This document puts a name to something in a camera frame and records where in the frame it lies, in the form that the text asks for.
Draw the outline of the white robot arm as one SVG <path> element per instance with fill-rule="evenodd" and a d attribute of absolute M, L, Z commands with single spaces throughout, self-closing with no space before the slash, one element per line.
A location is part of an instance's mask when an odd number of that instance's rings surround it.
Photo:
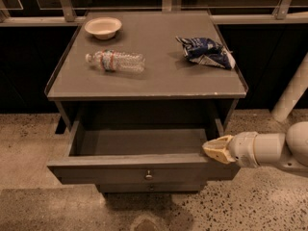
<path fill-rule="evenodd" d="M 271 111 L 274 119 L 284 121 L 307 88 L 308 54 Z M 208 157 L 226 165 L 271 166 L 291 174 L 308 176 L 307 121 L 292 125 L 286 133 L 242 132 L 206 141 L 202 147 Z"/>

